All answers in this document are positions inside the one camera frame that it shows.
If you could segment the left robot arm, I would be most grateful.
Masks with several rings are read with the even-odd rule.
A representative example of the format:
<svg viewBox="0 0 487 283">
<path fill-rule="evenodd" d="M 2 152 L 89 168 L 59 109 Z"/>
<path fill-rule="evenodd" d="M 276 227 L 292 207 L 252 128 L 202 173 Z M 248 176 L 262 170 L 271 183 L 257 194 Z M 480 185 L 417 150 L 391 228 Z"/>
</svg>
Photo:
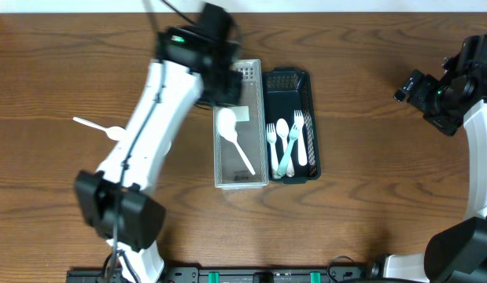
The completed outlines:
<svg viewBox="0 0 487 283">
<path fill-rule="evenodd" d="M 222 7 L 205 4 L 196 20 L 158 34 L 142 96 L 110 154 L 95 172 L 80 171 L 74 191 L 83 219 L 111 246 L 96 277 L 157 282 L 164 260 L 157 237 L 166 211 L 153 198 L 160 169 L 195 105 L 235 106 L 242 74 L 234 63 L 242 33 Z"/>
</svg>

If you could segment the pale green plastic fork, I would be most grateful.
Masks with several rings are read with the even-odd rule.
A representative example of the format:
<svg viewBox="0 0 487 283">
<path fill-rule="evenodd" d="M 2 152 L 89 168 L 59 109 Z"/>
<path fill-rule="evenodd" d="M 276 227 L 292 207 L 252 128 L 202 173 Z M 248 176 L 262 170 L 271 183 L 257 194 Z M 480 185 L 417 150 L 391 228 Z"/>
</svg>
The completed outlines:
<svg viewBox="0 0 487 283">
<path fill-rule="evenodd" d="M 291 152 L 293 150 L 294 142 L 299 138 L 300 129 L 299 127 L 294 124 L 289 132 L 289 143 L 286 147 L 286 151 L 283 153 L 282 159 L 280 160 L 278 170 L 276 172 L 279 178 L 283 177 L 286 174 L 286 170 L 288 167 L 288 163 L 290 161 Z"/>
</svg>

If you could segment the white fork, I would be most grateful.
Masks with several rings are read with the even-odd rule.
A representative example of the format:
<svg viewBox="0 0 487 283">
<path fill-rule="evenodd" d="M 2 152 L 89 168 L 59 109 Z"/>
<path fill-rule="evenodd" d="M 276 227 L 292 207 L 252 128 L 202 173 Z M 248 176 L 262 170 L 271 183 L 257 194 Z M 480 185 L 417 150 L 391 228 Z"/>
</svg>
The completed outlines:
<svg viewBox="0 0 487 283">
<path fill-rule="evenodd" d="M 276 152 L 276 142 L 277 142 L 277 134 L 275 130 L 275 125 L 273 123 L 268 123 L 266 126 L 267 131 L 267 142 L 270 145 L 271 150 L 271 173 L 273 178 L 279 178 L 277 174 L 277 170 L 279 168 L 279 161 Z"/>
<path fill-rule="evenodd" d="M 306 148 L 305 148 L 304 137 L 303 137 L 304 117 L 301 110 L 295 110 L 293 114 L 294 114 L 294 123 L 299 128 L 299 138 L 297 139 L 298 163 L 300 166 L 305 166 L 308 161 L 307 161 Z"/>
</svg>

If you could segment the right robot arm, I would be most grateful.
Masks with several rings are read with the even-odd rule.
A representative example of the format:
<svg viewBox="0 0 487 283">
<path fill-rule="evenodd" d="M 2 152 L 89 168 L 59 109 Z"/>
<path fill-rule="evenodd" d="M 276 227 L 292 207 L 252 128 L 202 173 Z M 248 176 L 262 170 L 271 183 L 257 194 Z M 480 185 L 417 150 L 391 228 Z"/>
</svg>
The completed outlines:
<svg viewBox="0 0 487 283">
<path fill-rule="evenodd" d="M 462 222 L 433 236 L 423 253 L 386 255 L 372 264 L 374 282 L 487 282 L 487 33 L 463 40 L 436 79 L 415 69 L 396 91 L 442 134 L 464 128 L 469 194 Z"/>
</svg>

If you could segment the white spoon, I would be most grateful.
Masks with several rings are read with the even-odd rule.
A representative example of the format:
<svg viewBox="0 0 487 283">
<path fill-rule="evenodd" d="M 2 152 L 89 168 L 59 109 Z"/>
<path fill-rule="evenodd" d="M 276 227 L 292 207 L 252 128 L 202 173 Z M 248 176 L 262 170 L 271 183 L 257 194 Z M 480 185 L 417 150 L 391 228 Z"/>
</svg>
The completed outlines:
<svg viewBox="0 0 487 283">
<path fill-rule="evenodd" d="M 277 134 L 282 139 L 282 149 L 283 152 L 285 152 L 288 146 L 288 137 L 290 132 L 288 123 L 283 118 L 280 118 L 276 123 L 276 130 L 277 130 Z M 294 168 L 291 159 L 289 159 L 287 164 L 286 175 L 288 177 L 294 176 Z"/>
<path fill-rule="evenodd" d="M 89 120 L 82 119 L 82 118 L 75 117 L 75 116 L 72 118 L 72 120 L 77 122 L 77 123 L 81 123 L 82 125 L 85 125 L 85 126 L 97 129 L 97 130 L 101 130 L 101 131 L 105 132 L 105 134 L 107 135 L 107 137 L 109 139 L 111 139 L 113 141 L 117 141 L 117 142 L 121 141 L 127 133 L 124 128 L 118 127 L 118 126 L 103 127 L 103 126 L 96 124 L 94 122 L 91 122 Z"/>
</svg>

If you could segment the white spoon bowl up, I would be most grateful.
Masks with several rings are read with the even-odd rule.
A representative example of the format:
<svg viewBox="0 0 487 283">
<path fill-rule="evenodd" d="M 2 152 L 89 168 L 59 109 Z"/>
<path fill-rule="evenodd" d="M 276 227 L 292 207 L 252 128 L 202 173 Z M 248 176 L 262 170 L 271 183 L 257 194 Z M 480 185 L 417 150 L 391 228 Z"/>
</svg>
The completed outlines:
<svg viewBox="0 0 487 283">
<path fill-rule="evenodd" d="M 216 127 L 218 134 L 223 138 L 225 138 L 227 141 L 234 144 L 244 164 L 247 166 L 250 174 L 255 175 L 256 172 L 253 168 L 253 165 L 250 163 L 247 155 L 244 153 L 241 146 L 238 144 L 238 132 L 236 131 L 236 123 L 237 123 L 236 115 L 231 109 L 221 108 L 218 111 L 217 127 Z"/>
</svg>

